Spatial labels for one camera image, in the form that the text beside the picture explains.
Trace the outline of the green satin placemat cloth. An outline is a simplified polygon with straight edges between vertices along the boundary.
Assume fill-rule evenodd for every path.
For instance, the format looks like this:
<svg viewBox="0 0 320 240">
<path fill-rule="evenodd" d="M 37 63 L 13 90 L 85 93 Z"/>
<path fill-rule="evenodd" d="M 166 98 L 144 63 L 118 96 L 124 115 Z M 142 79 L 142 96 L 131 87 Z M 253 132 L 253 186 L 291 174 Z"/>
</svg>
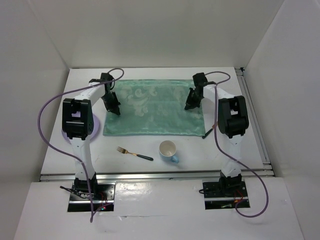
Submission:
<svg viewBox="0 0 320 240">
<path fill-rule="evenodd" d="M 120 115 L 106 114 L 103 135 L 203 136 L 202 108 L 185 109 L 193 87 L 191 79 L 118 80 L 114 91 Z"/>
</svg>

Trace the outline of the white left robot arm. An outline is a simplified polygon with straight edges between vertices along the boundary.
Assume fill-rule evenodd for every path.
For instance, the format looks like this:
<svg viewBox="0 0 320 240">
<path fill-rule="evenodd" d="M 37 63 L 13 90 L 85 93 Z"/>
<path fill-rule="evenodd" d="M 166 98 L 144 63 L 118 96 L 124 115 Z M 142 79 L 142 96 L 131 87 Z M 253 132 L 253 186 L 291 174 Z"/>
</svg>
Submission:
<svg viewBox="0 0 320 240">
<path fill-rule="evenodd" d="M 92 200 L 99 193 L 97 174 L 94 170 L 90 150 L 90 135 L 94 131 L 92 106 L 102 100 L 105 109 L 117 116 L 121 115 L 120 102 L 112 91 L 115 78 L 110 73 L 102 73 L 99 79 L 89 81 L 89 89 L 75 98 L 65 98 L 62 102 L 62 130 L 71 143 L 76 161 L 73 191 Z"/>
</svg>

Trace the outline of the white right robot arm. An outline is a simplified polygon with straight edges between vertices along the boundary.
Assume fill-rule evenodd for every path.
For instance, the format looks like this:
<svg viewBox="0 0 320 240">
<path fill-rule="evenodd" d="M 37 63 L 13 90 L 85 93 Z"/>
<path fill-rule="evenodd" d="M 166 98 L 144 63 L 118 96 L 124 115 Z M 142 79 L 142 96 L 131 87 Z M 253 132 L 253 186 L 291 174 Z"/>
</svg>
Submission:
<svg viewBox="0 0 320 240">
<path fill-rule="evenodd" d="M 226 162 L 220 170 L 216 187 L 203 188 L 204 195 L 219 194 L 230 196 L 238 192 L 242 184 L 243 164 L 240 162 L 241 141 L 249 127 L 249 117 L 245 97 L 228 93 L 217 87 L 218 82 L 208 81 L 203 72 L 192 76 L 194 88 L 189 89 L 185 102 L 185 110 L 200 107 L 202 99 L 209 99 L 214 104 L 214 124 L 210 132 L 219 131 L 224 137 L 228 151 L 218 146 L 218 150 L 226 156 Z"/>
</svg>

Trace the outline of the purple plate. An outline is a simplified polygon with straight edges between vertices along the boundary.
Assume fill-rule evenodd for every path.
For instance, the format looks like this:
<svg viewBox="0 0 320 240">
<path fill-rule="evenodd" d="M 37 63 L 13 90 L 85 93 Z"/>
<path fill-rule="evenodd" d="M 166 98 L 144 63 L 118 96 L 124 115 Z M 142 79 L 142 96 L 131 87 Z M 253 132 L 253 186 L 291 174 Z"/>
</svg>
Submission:
<svg viewBox="0 0 320 240">
<path fill-rule="evenodd" d="M 100 130 L 100 120 L 95 114 L 93 114 L 93 124 L 94 124 L 94 128 L 93 128 L 91 135 L 89 136 L 90 142 L 95 140 L 95 138 L 97 137 L 99 130 Z M 68 138 L 67 134 L 63 130 L 61 130 L 61 134 L 62 134 L 64 140 L 70 145 L 71 142 L 70 142 L 70 139 Z"/>
</svg>

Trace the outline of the light blue mug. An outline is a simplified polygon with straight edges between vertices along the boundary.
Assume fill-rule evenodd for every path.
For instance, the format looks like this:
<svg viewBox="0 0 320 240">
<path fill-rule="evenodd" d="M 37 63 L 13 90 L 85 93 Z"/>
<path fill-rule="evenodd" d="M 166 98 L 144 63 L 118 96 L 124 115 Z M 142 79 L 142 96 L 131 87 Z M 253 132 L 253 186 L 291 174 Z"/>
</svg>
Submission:
<svg viewBox="0 0 320 240">
<path fill-rule="evenodd" d="M 178 164 L 177 147 L 174 142 L 165 140 L 159 145 L 159 155 L 167 163 Z"/>
</svg>

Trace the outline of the aluminium right rail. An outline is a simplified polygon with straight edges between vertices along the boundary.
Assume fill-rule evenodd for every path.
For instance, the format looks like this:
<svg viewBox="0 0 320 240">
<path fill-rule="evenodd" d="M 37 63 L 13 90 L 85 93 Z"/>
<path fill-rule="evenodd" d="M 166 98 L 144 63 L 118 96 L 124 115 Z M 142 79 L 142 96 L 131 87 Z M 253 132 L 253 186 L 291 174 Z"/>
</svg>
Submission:
<svg viewBox="0 0 320 240">
<path fill-rule="evenodd" d="M 235 70 L 235 74 L 236 74 L 242 95 L 245 97 L 246 103 L 248 104 L 248 111 L 249 111 L 248 115 L 249 115 L 250 125 L 252 126 L 252 130 L 257 142 L 259 153 L 262 158 L 263 170 L 273 172 L 272 163 L 270 162 L 270 158 L 269 158 L 266 145 L 262 136 L 262 132 L 258 123 L 252 98 L 250 96 L 249 89 L 245 80 L 245 76 L 244 76 L 245 69 L 243 67 L 240 67 L 240 68 L 235 68 L 234 70 Z"/>
</svg>

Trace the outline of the aluminium rail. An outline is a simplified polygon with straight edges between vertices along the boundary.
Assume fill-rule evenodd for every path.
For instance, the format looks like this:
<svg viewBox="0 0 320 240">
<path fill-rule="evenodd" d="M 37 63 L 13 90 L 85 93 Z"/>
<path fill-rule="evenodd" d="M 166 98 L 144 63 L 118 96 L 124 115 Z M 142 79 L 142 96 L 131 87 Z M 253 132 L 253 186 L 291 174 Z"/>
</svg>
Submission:
<svg viewBox="0 0 320 240">
<path fill-rule="evenodd" d="M 236 74 L 242 95 L 245 97 L 246 103 L 248 104 L 248 111 L 249 111 L 248 115 L 249 115 L 250 125 L 252 126 L 252 130 L 257 142 L 259 153 L 262 158 L 263 170 L 273 172 L 272 163 L 270 162 L 270 158 L 269 158 L 266 145 L 262 136 L 262 132 L 258 123 L 252 98 L 250 96 L 249 89 L 245 80 L 245 76 L 244 76 L 245 69 L 243 67 L 240 67 L 240 68 L 235 68 L 234 70 L 235 70 L 235 74 Z"/>
<path fill-rule="evenodd" d="M 150 180 L 182 180 L 182 179 L 214 179 L 219 178 L 219 171 L 187 171 L 187 172 L 158 172 L 158 173 L 124 173 L 96 174 L 96 179 L 102 181 L 150 181 Z M 40 182 L 73 181 L 72 174 L 41 175 Z"/>
</svg>

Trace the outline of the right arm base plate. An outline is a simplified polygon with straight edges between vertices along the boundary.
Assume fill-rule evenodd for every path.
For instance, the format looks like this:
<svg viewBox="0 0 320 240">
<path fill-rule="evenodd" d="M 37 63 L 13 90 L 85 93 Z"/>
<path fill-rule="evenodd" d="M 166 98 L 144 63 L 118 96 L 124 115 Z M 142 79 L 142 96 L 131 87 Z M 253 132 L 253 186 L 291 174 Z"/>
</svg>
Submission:
<svg viewBox="0 0 320 240">
<path fill-rule="evenodd" d="M 204 197 L 206 210 L 250 208 L 247 187 L 244 181 L 239 186 L 224 188 L 218 182 L 203 182 L 198 191 Z"/>
</svg>

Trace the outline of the aluminium front rail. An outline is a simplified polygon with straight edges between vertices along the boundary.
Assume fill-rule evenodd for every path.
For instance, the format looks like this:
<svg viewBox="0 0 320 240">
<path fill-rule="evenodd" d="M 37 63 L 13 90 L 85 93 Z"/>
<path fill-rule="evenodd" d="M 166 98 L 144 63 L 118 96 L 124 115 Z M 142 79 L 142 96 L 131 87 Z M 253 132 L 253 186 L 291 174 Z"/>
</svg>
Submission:
<svg viewBox="0 0 320 240">
<path fill-rule="evenodd" d="M 158 172 L 158 173 L 124 173 L 96 174 L 96 179 L 102 181 L 150 181 L 150 180 L 182 180 L 182 179 L 214 179 L 219 178 L 219 171 L 187 171 L 187 172 Z M 73 181 L 72 174 L 41 175 L 40 182 Z"/>
</svg>

